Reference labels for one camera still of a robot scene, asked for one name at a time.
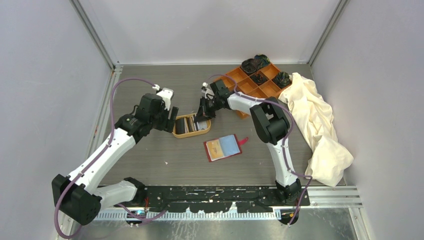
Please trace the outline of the dark green rolled sock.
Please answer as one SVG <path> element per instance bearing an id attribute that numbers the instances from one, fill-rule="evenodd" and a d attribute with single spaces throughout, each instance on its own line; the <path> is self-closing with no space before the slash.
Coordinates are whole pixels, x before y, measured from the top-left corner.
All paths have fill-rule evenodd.
<path id="1" fill-rule="evenodd" d="M 257 54 L 254 56 L 254 59 L 257 62 L 258 69 L 264 68 L 271 63 L 270 59 L 264 54 Z"/>

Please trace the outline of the dark rolled sock in tray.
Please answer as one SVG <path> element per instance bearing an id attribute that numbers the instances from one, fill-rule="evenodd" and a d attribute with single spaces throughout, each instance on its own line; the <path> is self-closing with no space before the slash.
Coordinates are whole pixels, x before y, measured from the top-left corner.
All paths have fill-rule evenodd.
<path id="1" fill-rule="evenodd" d="M 269 79 L 262 73 L 255 73 L 250 76 L 251 80 L 258 86 L 266 83 Z"/>

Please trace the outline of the oval wooden card tray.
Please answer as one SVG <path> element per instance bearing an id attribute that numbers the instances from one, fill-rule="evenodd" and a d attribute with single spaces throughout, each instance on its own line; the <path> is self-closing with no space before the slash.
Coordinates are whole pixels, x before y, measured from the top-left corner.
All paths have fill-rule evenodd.
<path id="1" fill-rule="evenodd" d="M 208 133 L 210 131 L 210 128 L 211 128 L 211 125 L 212 125 L 211 120 L 207 120 L 208 128 L 206 130 L 199 131 L 198 127 L 197 127 L 197 122 L 194 122 L 195 115 L 196 115 L 195 113 L 191 113 L 191 114 L 177 116 L 176 119 L 179 119 L 179 118 L 185 119 L 186 133 L 181 134 L 181 135 L 177 135 L 175 133 L 175 125 L 174 125 L 173 131 L 172 131 L 173 136 L 178 138 L 178 139 L 183 139 L 183 138 L 194 137 L 194 136 L 203 135 L 203 134 Z"/>

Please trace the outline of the red card holder wallet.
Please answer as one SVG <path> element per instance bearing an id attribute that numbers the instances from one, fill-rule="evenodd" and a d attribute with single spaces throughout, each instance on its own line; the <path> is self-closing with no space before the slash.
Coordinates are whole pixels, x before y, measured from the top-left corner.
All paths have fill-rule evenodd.
<path id="1" fill-rule="evenodd" d="M 221 148 L 222 148 L 222 151 L 224 153 L 224 157 L 217 159 L 217 160 L 214 160 L 214 161 L 211 161 L 209 154 L 208 154 L 207 147 L 206 147 L 207 141 L 205 141 L 203 143 L 203 146 L 204 146 L 204 149 L 205 149 L 207 159 L 210 163 L 242 154 L 243 153 L 242 145 L 247 143 L 249 141 L 249 138 L 245 137 L 243 139 L 238 139 L 238 137 L 235 134 L 230 134 L 230 135 L 226 135 L 226 136 L 211 139 L 211 140 L 219 140 L 220 141 Z"/>

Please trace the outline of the cream cloth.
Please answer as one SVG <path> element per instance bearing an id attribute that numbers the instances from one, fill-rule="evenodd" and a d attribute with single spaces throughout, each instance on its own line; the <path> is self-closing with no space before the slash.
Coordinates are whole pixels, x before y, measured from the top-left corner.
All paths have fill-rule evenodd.
<path id="1" fill-rule="evenodd" d="M 335 187 L 354 157 L 339 143 L 331 105 L 318 93 L 313 80 L 297 72 L 292 73 L 291 85 L 281 92 L 278 99 L 287 104 L 312 150 L 305 174 L 326 186 Z"/>

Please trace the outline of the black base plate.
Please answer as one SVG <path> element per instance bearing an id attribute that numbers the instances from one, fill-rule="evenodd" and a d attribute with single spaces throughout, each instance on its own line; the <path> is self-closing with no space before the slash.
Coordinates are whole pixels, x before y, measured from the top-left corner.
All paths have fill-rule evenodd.
<path id="1" fill-rule="evenodd" d="M 276 186 L 147 186 L 141 196 L 124 202 L 127 208 L 147 208 L 152 212 L 226 213 L 235 206 L 238 213 L 268 213 L 276 207 L 309 205 L 308 197 L 297 189 L 286 193 Z"/>

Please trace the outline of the black card in tray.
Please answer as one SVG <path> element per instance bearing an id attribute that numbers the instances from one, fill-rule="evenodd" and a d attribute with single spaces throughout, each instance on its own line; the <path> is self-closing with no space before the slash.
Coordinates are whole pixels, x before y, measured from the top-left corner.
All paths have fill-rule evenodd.
<path id="1" fill-rule="evenodd" d="M 186 133 L 186 121 L 185 118 L 179 118 L 175 120 L 175 134 L 182 135 Z"/>

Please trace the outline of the dark camouflage rolled sock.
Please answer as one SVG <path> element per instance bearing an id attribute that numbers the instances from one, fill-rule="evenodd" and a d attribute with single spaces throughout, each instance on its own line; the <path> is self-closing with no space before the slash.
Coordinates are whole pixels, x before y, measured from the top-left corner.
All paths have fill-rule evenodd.
<path id="1" fill-rule="evenodd" d="M 280 89 L 284 89 L 292 83 L 290 75 L 285 71 L 279 72 L 271 81 Z"/>

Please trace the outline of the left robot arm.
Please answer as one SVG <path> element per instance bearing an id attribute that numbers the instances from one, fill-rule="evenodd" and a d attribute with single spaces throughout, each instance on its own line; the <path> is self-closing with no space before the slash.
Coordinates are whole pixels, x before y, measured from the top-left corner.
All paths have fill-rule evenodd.
<path id="1" fill-rule="evenodd" d="M 178 108 L 171 106 L 173 95 L 168 88 L 143 95 L 135 113 L 120 117 L 107 139 L 82 165 L 67 176 L 58 174 L 52 180 L 54 203 L 61 212 L 85 226 L 103 209 L 121 203 L 138 207 L 146 202 L 145 185 L 133 177 L 106 187 L 99 184 L 152 129 L 173 131 L 178 113 Z"/>

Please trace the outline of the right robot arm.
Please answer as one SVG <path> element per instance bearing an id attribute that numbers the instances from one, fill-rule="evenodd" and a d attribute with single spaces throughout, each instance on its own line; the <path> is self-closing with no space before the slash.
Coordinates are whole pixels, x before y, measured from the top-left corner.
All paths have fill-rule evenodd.
<path id="1" fill-rule="evenodd" d="M 277 198 L 283 205 L 291 205 L 303 197 L 301 182 L 294 173 L 288 147 L 290 122 L 275 97 L 257 98 L 229 90 L 223 80 L 203 83 L 196 122 L 210 120 L 216 111 L 229 109 L 251 116 L 259 139 L 266 144 L 275 168 Z"/>

